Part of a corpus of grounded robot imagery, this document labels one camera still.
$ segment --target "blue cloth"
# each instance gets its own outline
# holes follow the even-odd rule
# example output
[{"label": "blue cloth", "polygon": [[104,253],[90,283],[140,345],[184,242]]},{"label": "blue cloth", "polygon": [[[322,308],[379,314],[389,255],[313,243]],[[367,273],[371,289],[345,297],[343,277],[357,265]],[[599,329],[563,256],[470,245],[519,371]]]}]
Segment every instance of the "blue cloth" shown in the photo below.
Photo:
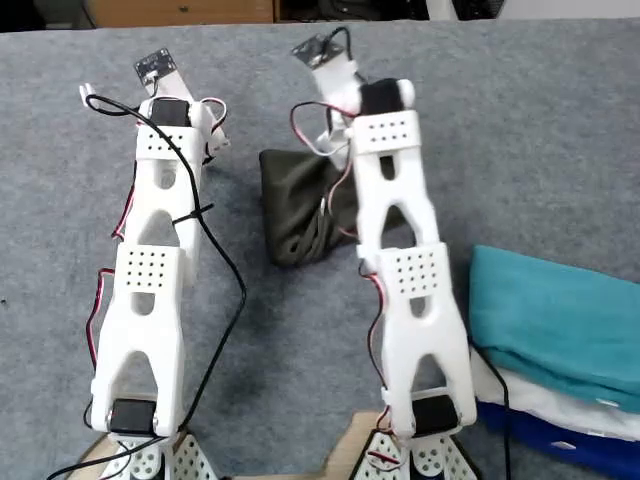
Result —
[{"label": "blue cloth", "polygon": [[476,246],[469,315],[497,366],[640,413],[640,285]]},{"label": "blue cloth", "polygon": [[[478,414],[493,430],[502,431],[505,410],[502,405],[478,402]],[[625,442],[565,430],[528,413],[509,412],[511,436],[531,448],[571,463],[586,465],[601,473],[624,480],[640,480],[640,442]],[[555,442],[566,442],[575,450],[566,450]]]}]

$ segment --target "teal towel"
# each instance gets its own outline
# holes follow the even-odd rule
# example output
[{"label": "teal towel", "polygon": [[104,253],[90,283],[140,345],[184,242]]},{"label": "teal towel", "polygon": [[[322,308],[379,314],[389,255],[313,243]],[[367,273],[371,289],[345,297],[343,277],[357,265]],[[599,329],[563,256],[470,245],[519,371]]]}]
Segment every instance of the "teal towel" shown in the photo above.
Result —
[{"label": "teal towel", "polygon": [[640,413],[640,285],[476,246],[473,339],[497,366]]}]

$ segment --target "dark green bag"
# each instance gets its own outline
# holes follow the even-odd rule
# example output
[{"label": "dark green bag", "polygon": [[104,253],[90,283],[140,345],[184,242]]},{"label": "dark green bag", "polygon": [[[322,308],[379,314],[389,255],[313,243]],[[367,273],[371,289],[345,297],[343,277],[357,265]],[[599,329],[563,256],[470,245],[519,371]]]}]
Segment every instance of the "dark green bag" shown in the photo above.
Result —
[{"label": "dark green bag", "polygon": [[[353,242],[338,228],[355,231],[358,199],[350,175],[333,195],[333,218],[326,197],[341,172],[313,153],[265,150],[260,153],[262,207],[267,250],[279,266],[322,260],[340,243]],[[389,225],[401,221],[390,214]]]}]

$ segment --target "gray carpet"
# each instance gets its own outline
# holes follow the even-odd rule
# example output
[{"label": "gray carpet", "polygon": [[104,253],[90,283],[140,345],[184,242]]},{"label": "gray carpet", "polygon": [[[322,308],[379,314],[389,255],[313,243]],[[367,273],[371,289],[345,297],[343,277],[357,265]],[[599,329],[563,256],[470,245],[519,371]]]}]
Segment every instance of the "gray carpet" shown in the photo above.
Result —
[{"label": "gray carpet", "polygon": [[[136,104],[132,63],[161,46],[196,96],[230,107],[233,147],[202,195],[216,202],[207,217],[250,296],[192,425],[210,458],[225,474],[319,469],[351,414],[380,407],[364,340],[376,295],[354,248],[282,271],[263,244],[257,154],[300,149],[288,111],[316,98],[288,52],[329,28],[0,36],[3,478],[42,479],[96,438],[80,419],[91,379],[83,326],[96,271],[115,259],[109,233],[136,131],[83,109],[77,86]],[[369,78],[415,82],[427,183],[463,308],[476,243],[640,280],[640,21],[360,24],[353,37]],[[238,293],[208,246],[199,279],[183,310],[187,400]],[[487,479],[503,478],[499,436],[477,424],[461,439]],[[518,444],[513,454],[517,479],[600,478]]]}]

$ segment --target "cable tie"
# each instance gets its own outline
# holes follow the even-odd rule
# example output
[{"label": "cable tie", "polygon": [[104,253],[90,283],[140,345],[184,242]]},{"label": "cable tie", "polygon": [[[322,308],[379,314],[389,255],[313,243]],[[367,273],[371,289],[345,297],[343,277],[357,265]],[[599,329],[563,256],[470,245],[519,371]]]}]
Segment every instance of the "cable tie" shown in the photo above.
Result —
[{"label": "cable tie", "polygon": [[191,220],[192,218],[201,217],[204,212],[207,210],[211,210],[213,208],[213,203],[209,205],[205,205],[204,207],[200,207],[197,210],[193,210],[189,215],[185,215],[184,217],[176,218],[171,222],[172,225],[176,225],[180,222],[184,222],[185,220]]}]

